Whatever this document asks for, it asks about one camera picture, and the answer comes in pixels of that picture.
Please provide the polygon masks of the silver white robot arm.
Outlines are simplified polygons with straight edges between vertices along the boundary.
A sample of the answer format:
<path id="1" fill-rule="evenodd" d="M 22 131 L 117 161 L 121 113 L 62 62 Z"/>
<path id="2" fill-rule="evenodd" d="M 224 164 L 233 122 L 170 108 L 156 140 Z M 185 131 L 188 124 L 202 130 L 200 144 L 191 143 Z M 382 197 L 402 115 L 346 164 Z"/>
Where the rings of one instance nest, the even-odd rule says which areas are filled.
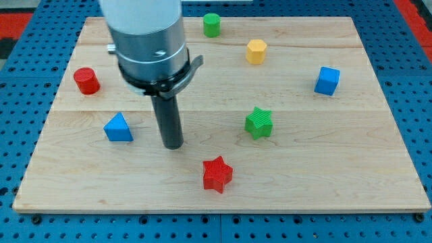
<path id="1" fill-rule="evenodd" d="M 111 52 L 132 90 L 170 99 L 203 64 L 190 59 L 180 0 L 100 0 L 111 33 Z"/>

